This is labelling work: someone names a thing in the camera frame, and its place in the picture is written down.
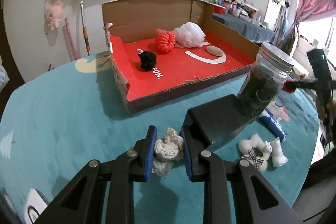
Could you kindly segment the right hand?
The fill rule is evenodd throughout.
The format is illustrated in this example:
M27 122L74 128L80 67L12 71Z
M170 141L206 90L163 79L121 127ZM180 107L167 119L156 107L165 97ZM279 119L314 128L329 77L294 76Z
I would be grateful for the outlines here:
M318 117L326 127L326 139L335 142L335 97L325 106L316 99Z

